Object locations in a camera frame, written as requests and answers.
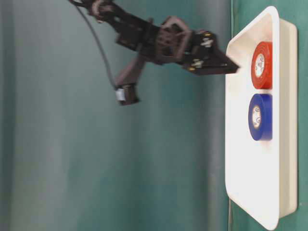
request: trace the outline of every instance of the blue tape roll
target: blue tape roll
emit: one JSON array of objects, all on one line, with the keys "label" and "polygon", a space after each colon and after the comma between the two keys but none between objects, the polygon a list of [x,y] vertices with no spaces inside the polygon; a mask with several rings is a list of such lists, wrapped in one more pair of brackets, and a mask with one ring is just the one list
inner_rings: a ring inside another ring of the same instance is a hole
[{"label": "blue tape roll", "polygon": [[256,141],[272,139],[272,96],[255,94],[249,105],[248,123],[252,138]]}]

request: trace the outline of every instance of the gray cloth background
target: gray cloth background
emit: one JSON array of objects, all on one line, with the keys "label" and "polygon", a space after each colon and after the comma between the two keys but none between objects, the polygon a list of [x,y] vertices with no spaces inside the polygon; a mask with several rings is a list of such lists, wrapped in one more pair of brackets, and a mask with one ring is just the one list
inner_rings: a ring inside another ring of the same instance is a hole
[{"label": "gray cloth background", "polygon": [[[117,0],[230,39],[228,0]],[[114,75],[135,54],[95,25]],[[146,66],[120,107],[66,0],[0,2],[1,230],[225,231],[224,76]]]}]

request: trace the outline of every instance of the black cable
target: black cable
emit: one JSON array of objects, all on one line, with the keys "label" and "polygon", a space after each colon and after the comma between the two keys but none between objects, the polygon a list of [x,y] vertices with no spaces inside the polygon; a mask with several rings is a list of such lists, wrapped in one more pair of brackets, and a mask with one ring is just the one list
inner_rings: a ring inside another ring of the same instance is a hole
[{"label": "black cable", "polygon": [[94,39],[95,39],[95,41],[96,41],[96,43],[97,43],[97,46],[98,46],[98,48],[99,48],[99,50],[100,50],[101,56],[102,56],[102,58],[103,58],[104,64],[105,64],[105,66],[106,66],[106,72],[107,72],[107,75],[108,75],[108,78],[109,78],[109,82],[110,82],[110,84],[113,86],[113,88],[116,89],[116,85],[115,85],[115,83],[114,83],[114,79],[113,79],[112,73],[111,73],[110,64],[109,64],[108,58],[107,58],[107,56],[106,56],[106,53],[105,53],[105,51],[104,51],[104,49],[103,49],[103,46],[102,46],[102,44],[101,44],[99,38],[98,38],[98,36],[97,36],[97,34],[96,34],[96,32],[95,32],[93,26],[91,25],[91,23],[89,22],[89,20],[86,18],[86,16],[84,15],[84,13],[81,11],[81,9],[79,9],[79,7],[76,6],[76,5],[75,5],[75,7],[76,7],[76,9],[78,10],[78,12],[80,13],[80,15],[83,17],[83,19],[85,20],[86,24],[88,25],[88,27],[89,27],[91,33],[93,34]]},{"label": "black cable", "polygon": [[81,7],[85,7],[85,4],[81,3],[81,2],[76,2],[74,0],[69,0],[69,2],[75,6],[81,6]]}]

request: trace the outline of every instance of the teal backdrop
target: teal backdrop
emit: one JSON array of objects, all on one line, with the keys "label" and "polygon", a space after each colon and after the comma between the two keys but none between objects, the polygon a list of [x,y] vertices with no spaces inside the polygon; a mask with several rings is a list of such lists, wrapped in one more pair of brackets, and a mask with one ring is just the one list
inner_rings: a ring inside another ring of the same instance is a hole
[{"label": "teal backdrop", "polygon": [[[231,37],[229,0],[117,0]],[[135,57],[92,23],[114,75]],[[0,1],[1,230],[225,231],[224,76],[148,64],[120,107],[66,0]]]}]

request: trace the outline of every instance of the tape roll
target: tape roll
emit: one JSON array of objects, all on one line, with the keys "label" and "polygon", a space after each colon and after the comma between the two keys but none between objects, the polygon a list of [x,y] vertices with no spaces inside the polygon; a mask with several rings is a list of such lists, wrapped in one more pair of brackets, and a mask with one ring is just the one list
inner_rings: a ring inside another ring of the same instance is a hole
[{"label": "tape roll", "polygon": [[272,96],[255,94],[249,105],[248,124],[252,138],[256,141],[272,139]]},{"label": "tape roll", "polygon": [[260,42],[251,62],[251,79],[256,89],[272,88],[272,43]]}]

